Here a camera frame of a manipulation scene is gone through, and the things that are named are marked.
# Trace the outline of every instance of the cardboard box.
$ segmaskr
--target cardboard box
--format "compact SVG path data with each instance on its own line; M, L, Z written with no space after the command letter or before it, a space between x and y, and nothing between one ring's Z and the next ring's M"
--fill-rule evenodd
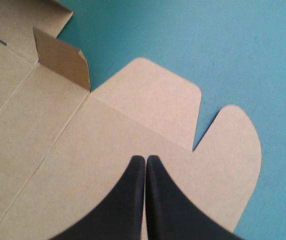
M261 169L251 120L224 107L192 151L200 89L145 58L90 93L82 52L56 39L72 14L50 0L0 0L0 239L63 231L133 155L159 155L185 195L233 231Z

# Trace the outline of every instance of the blue surface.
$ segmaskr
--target blue surface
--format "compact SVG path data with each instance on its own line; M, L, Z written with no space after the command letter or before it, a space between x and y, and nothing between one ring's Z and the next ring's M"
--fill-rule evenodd
M224 105L247 112L260 136L262 168L235 233L286 239L285 1L61 2L74 16L59 38L83 50L92 89L144 56L200 87L195 143Z

